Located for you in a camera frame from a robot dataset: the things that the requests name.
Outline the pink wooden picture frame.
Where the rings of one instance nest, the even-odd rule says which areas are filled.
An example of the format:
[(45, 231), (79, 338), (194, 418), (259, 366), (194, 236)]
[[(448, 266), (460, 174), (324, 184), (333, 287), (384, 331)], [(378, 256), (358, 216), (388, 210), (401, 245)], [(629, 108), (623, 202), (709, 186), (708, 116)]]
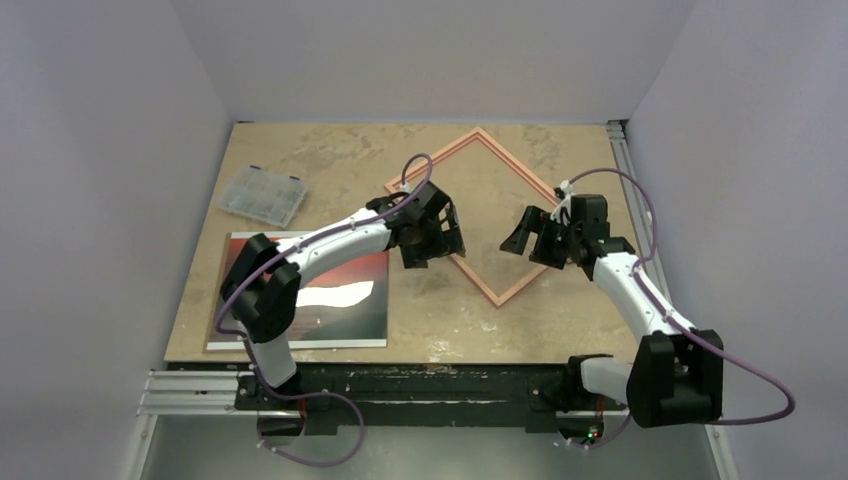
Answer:
[(433, 260), (423, 270), (403, 268), (392, 252), (389, 305), (394, 313), (544, 311), (547, 268), (525, 256), (502, 252), (500, 244), (526, 206), (548, 210), (551, 187), (518, 146), (480, 126), (407, 125), (385, 149), (376, 182), (396, 189), (409, 157), (424, 152), (436, 164), (432, 181), (454, 201), (465, 242), (464, 256)]

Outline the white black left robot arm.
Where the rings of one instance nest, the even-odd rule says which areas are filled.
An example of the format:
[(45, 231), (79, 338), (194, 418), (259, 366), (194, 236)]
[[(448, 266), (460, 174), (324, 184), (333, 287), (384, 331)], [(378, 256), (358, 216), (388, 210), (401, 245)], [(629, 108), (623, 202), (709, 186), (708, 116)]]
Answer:
[(259, 395), (272, 408), (297, 399), (297, 366), (287, 331), (302, 288), (345, 263), (397, 248), (405, 268), (464, 255), (465, 246), (451, 197), (430, 181), (410, 193), (370, 200), (348, 217), (301, 236), (274, 242), (250, 237), (219, 288), (215, 327), (232, 317), (260, 382)]

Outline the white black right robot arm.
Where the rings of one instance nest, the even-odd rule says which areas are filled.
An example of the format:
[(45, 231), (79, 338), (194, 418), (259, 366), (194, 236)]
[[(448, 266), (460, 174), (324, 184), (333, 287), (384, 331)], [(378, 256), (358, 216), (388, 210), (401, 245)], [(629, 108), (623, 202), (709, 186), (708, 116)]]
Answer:
[(614, 236), (602, 195), (567, 198), (555, 212), (526, 207), (502, 251), (562, 270), (580, 268), (616, 307), (639, 345), (632, 363), (605, 354), (573, 356), (561, 381), (564, 399), (584, 407), (599, 395), (625, 405), (643, 428), (705, 424), (722, 414), (723, 341), (672, 318), (672, 305), (640, 274), (640, 259)]

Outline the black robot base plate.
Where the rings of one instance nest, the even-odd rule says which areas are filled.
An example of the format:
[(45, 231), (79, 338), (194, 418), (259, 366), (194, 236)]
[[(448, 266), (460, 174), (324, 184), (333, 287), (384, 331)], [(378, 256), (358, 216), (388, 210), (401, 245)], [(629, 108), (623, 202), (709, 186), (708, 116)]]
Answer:
[(271, 435), (334, 435), (359, 423), (583, 435), (626, 410), (579, 389), (566, 364), (301, 363), (274, 392), (240, 373), (234, 407), (262, 416)]

